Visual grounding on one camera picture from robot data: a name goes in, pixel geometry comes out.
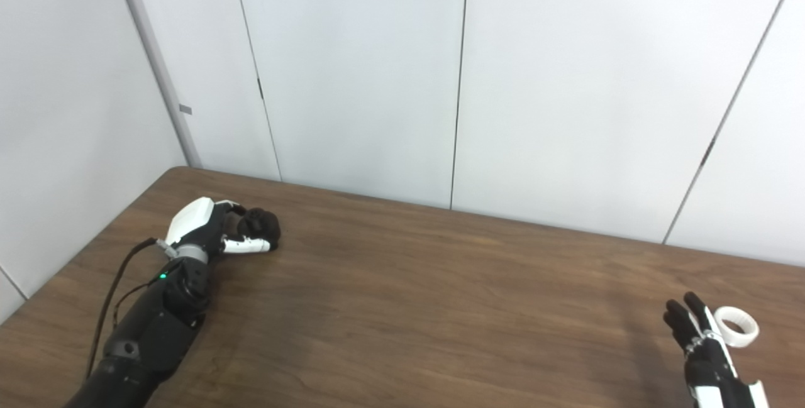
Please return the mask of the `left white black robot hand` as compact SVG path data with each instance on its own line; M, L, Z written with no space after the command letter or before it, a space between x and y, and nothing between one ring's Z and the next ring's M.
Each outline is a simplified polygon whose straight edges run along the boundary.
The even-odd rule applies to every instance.
M175 214L158 245L169 261L190 258L207 264L221 255L274 251L281 234L279 219L270 211L201 197Z

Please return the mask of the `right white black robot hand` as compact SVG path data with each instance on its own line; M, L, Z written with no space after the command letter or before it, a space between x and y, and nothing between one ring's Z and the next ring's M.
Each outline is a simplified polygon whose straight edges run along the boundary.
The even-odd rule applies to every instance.
M684 354L684 378L693 406L768 407L761 380L743 382L730 353L730 348L746 348L757 339L756 320L737 307L712 311L693 292L682 300L667 301L662 319Z

